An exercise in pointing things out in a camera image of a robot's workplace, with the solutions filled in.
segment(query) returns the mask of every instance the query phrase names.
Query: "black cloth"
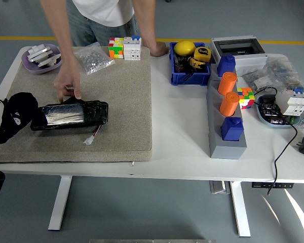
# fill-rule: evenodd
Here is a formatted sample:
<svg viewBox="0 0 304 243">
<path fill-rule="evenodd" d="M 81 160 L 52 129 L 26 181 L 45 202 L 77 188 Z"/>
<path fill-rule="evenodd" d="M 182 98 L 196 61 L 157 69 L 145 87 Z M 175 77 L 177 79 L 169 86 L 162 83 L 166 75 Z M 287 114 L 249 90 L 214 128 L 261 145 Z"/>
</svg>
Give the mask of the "black cloth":
<svg viewBox="0 0 304 243">
<path fill-rule="evenodd" d="M 38 109 L 38 102 L 31 93 L 17 93 L 2 101 L 4 112 L 0 126 L 0 144 L 15 136 L 32 119 Z"/>
</svg>

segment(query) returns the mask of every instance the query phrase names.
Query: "gray floor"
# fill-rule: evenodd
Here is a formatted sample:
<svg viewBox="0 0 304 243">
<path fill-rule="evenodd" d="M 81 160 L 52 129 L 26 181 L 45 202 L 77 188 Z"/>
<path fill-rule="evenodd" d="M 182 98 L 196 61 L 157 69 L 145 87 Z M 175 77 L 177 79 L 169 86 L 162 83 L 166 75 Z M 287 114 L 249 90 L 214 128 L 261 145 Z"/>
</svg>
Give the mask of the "gray floor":
<svg viewBox="0 0 304 243">
<path fill-rule="evenodd" d="M 304 1 L 157 0 L 157 38 L 255 35 L 304 41 Z M 0 1 L 0 36 L 53 36 L 39 1 Z M 0 83 L 18 51 L 42 40 L 0 40 Z M 304 45 L 263 45 L 286 55 L 304 82 Z M 89 242 L 113 239 L 215 239 L 304 242 L 286 192 L 242 183 L 251 238 L 239 238 L 230 195 L 208 181 L 74 177 L 61 231 L 48 231 L 59 176 L 6 175 L 0 194 L 0 242 Z M 288 192 L 304 212 L 304 184 Z M 278 220 L 268 204 L 276 213 Z"/>
</svg>

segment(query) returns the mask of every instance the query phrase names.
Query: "orange cup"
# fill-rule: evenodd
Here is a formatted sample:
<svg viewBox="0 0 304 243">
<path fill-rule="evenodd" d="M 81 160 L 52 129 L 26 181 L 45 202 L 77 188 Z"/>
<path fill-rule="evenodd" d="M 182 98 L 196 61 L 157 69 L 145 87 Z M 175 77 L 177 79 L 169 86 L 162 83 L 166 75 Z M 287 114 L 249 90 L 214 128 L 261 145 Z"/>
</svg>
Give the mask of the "orange cup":
<svg viewBox="0 0 304 243">
<path fill-rule="evenodd" d="M 217 91 L 221 95 L 225 95 L 227 92 L 231 92 L 238 77 L 233 72 L 225 72 L 222 76 L 221 82 L 219 83 Z"/>
<path fill-rule="evenodd" d="M 224 95 L 224 99 L 219 111 L 224 116 L 232 116 L 239 104 L 239 95 L 235 92 L 228 92 Z"/>
</svg>

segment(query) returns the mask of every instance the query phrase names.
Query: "felt pad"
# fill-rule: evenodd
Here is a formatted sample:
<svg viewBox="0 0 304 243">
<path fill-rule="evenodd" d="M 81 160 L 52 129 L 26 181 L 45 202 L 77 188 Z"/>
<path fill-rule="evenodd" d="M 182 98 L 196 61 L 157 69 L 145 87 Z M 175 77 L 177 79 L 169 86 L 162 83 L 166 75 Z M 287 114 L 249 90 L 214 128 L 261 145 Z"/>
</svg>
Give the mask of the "felt pad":
<svg viewBox="0 0 304 243">
<path fill-rule="evenodd" d="M 0 163 L 77 163 L 147 161 L 151 157 L 151 79 L 149 49 L 140 61 L 115 59 L 115 64 L 91 75 L 79 62 L 82 99 L 109 104 L 108 122 L 91 145 L 83 142 L 96 127 L 32 131 L 30 124 L 5 144 Z M 54 78 L 60 68 L 35 75 L 21 64 L 7 98 L 30 92 L 39 106 L 57 103 Z"/>
</svg>

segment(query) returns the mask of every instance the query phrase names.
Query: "person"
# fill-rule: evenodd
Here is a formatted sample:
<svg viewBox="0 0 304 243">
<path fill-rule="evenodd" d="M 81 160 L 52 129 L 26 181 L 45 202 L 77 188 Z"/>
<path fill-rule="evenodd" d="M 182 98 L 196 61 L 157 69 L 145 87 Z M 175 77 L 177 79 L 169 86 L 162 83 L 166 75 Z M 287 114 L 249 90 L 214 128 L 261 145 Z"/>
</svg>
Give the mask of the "person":
<svg viewBox="0 0 304 243">
<path fill-rule="evenodd" d="M 139 32 L 151 56 L 169 52 L 165 43 L 156 41 L 155 0 L 40 0 L 40 3 L 63 60 L 54 80 L 60 103 L 64 96 L 82 97 L 80 71 L 72 46 L 87 46 L 96 41 L 107 46 L 110 37 Z"/>
</svg>

